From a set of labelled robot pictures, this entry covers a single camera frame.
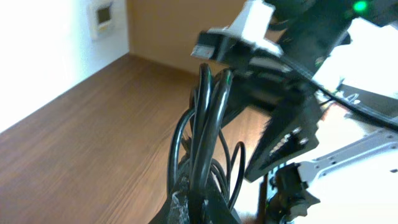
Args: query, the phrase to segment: black plastic part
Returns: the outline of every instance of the black plastic part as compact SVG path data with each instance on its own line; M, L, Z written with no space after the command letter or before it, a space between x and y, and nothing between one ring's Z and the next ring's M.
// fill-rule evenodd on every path
M248 181L255 181L275 166L318 146L315 133L322 112L314 95L303 97L303 101L299 102L286 98L272 113L246 169L245 178Z
M284 55L315 73L330 52L341 43L354 15L344 1L317 1L286 30L278 44Z
M308 185L300 179L299 166L289 164L276 172L278 192L268 202L265 223L292 222L298 216L307 216L307 209L320 203L319 199L306 191Z

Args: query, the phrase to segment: white plastic part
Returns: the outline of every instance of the white plastic part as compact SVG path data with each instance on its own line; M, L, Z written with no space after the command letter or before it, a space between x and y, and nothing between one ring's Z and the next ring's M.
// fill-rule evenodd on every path
M246 1L243 10L229 27L229 31L239 34L250 42L264 38L275 7L261 0Z
M208 32L239 37L255 47L281 56L283 51L279 45L264 38L274 10L273 5L264 3L262 0L247 0L232 25L224 28L211 28Z

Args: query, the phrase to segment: wooden surface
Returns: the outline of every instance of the wooden surface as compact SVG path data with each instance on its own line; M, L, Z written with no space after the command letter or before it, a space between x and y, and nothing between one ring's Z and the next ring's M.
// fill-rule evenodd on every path
M0 223L147 223L196 81L124 56L0 134ZM245 111L224 129L230 148L244 141L249 160L266 119Z

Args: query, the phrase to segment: robotic arm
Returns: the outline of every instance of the robotic arm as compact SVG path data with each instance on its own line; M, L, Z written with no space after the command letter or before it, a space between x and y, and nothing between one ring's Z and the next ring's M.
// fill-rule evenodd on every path
M267 183L277 189L268 195L266 223L290 222L298 215L306 215L309 206L319 203L306 191L312 181L310 174L318 170L318 178L320 172L330 172L348 164L355 155L360 158L358 155L367 153L361 151L366 149L349 147L327 155L341 158L331 166L323 164L323 160L315 161L316 164L310 161L283 165L318 145L315 133L322 111L314 95L317 90L370 123L398 131L398 125L389 118L337 98L312 80L333 48L349 42L347 29L354 18L361 16L384 26L398 19L397 2L272 0L268 4L250 0L230 27L201 32L192 55L229 68L213 78L208 65L201 65L199 85L192 91L190 108L178 122L172 139L168 197L151 223L240 223L233 207L243 175L248 181L268 175ZM280 22L271 24L270 29L287 28L277 43L264 39L274 11ZM247 106L271 115L272 119L245 171L244 144L236 145L230 159L221 130ZM188 123L193 134L183 138ZM217 137L226 153L226 175L212 159ZM186 155L178 162L180 143ZM230 192L231 169L239 151L238 183ZM272 177L275 167L280 169Z

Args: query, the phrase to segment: metal bracket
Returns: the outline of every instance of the metal bracket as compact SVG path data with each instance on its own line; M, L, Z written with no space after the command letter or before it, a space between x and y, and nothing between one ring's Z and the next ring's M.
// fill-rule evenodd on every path
M398 150L398 133L380 129L369 136L312 161L300 162L298 173L308 185L323 176L377 154Z

